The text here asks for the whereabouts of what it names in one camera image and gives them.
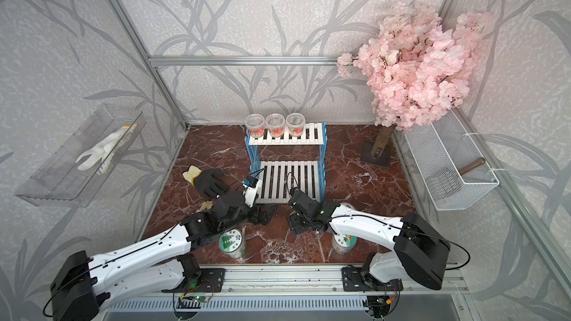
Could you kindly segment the green tree label jar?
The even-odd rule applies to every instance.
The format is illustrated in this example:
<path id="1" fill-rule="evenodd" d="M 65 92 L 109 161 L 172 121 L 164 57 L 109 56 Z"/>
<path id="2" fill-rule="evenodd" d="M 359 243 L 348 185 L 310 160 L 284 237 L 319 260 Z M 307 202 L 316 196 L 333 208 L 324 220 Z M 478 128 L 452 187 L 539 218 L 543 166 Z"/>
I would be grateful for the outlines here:
<path id="1" fill-rule="evenodd" d="M 241 259 L 246 252 L 246 240 L 238 229 L 229 230 L 219 238 L 219 249 L 233 259 Z"/>

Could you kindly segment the clear plastic seed container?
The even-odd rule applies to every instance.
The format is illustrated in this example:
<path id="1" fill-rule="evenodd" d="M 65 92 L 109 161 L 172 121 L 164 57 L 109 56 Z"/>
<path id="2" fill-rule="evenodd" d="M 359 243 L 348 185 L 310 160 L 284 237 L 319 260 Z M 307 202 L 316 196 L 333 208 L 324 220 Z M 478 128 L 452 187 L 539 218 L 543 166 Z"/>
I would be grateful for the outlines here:
<path id="1" fill-rule="evenodd" d="M 285 124 L 292 137 L 300 137 L 305 133 L 306 119 L 300 113 L 291 113 L 285 119 Z"/>

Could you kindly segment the clear container red seed packet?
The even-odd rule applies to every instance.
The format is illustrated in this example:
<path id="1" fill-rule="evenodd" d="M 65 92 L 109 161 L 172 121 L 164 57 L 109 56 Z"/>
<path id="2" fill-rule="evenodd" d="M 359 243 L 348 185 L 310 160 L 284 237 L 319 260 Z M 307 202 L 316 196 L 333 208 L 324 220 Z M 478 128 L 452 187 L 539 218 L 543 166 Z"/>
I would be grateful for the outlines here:
<path id="1" fill-rule="evenodd" d="M 245 119 L 245 126 L 253 138 L 262 138 L 266 130 L 266 119 L 261 114 L 250 114 Z"/>

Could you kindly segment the clear lidded seed container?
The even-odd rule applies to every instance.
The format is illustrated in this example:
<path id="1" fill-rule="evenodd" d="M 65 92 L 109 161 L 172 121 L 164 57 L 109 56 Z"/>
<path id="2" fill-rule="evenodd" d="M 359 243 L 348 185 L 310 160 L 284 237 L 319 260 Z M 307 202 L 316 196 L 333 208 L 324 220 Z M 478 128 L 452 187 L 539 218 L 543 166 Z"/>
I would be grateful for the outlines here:
<path id="1" fill-rule="evenodd" d="M 284 134 L 286 119 L 282 114 L 270 114 L 266 118 L 266 129 L 272 138 L 280 138 Z"/>

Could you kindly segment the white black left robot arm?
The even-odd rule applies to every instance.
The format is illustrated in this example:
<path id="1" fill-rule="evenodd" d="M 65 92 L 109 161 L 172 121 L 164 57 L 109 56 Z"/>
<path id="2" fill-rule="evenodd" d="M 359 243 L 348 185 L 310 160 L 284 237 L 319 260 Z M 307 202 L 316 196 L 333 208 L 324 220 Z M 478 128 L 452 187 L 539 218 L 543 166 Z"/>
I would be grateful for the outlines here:
<path id="1" fill-rule="evenodd" d="M 65 260 L 53 280 L 49 317 L 93 320 L 101 311 L 154 291 L 190 291 L 208 282 L 193 251 L 218 242 L 223 233 L 245 222 L 266 226 L 276 204 L 258 205 L 252 193 L 230 191 L 212 208 L 183 218 L 164 232 L 116 251 Z"/>

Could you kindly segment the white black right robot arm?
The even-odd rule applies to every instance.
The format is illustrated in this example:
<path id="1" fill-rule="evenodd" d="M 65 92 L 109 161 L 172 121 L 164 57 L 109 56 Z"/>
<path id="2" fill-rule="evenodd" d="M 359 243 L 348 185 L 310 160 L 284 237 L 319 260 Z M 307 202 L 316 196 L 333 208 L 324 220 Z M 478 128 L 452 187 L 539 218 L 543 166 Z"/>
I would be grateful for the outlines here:
<path id="1" fill-rule="evenodd" d="M 408 276 L 425 288 L 442 288 L 451 243 L 420 215 L 373 215 L 348 204 L 317 202 L 297 188 L 291 189 L 290 196 L 288 206 L 293 213 L 288 217 L 288 225 L 294 234 L 312 230 L 352 236 L 389 250 L 367 257 L 361 267 L 360 284 L 376 290 Z"/>

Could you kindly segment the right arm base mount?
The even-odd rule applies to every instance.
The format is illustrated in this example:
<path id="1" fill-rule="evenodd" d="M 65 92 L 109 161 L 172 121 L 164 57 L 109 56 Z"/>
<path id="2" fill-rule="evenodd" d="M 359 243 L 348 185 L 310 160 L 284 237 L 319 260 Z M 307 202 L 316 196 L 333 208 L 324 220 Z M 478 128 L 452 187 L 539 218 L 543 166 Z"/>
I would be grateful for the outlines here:
<path id="1" fill-rule="evenodd" d="M 370 272 L 375 253 L 367 256 L 362 267 L 348 265 L 341 269 L 343 290 L 346 292 L 365 292 L 365 291 L 394 291 L 399 293 L 403 290 L 401 279 L 391 279 L 389 282 L 382 282 L 376 279 Z"/>

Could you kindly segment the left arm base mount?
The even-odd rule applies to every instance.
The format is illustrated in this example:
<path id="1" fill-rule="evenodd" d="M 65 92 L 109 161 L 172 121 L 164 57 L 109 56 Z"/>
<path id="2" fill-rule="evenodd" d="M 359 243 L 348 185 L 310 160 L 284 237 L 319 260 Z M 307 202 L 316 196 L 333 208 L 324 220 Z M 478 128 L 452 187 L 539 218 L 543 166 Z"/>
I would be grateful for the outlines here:
<path id="1" fill-rule="evenodd" d="M 222 291 L 225 279 L 224 268 L 203 268 L 199 266 L 193 254 L 185 254 L 172 259 L 176 261 L 183 269 L 183 280 L 173 288 L 163 289 L 162 293 L 193 293 L 205 292 L 216 294 Z"/>

